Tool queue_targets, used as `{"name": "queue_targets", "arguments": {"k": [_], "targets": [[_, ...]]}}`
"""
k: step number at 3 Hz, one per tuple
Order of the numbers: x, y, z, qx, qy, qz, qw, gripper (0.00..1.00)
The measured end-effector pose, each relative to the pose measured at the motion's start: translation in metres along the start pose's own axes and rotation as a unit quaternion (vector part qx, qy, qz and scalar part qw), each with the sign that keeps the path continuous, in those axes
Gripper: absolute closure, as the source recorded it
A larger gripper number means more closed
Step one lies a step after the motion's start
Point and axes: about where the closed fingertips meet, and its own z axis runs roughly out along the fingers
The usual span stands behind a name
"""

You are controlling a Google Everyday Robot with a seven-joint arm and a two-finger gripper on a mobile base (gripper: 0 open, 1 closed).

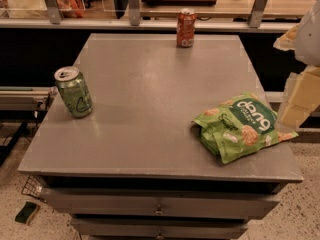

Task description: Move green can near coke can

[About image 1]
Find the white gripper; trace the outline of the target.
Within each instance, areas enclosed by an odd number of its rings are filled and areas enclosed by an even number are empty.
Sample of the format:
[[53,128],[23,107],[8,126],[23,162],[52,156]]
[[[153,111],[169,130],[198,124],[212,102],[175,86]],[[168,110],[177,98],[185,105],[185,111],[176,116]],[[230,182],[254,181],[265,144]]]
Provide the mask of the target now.
[[307,66],[286,81],[275,127],[279,131],[298,129],[320,106],[320,0],[273,44],[281,51],[295,49],[295,58]]

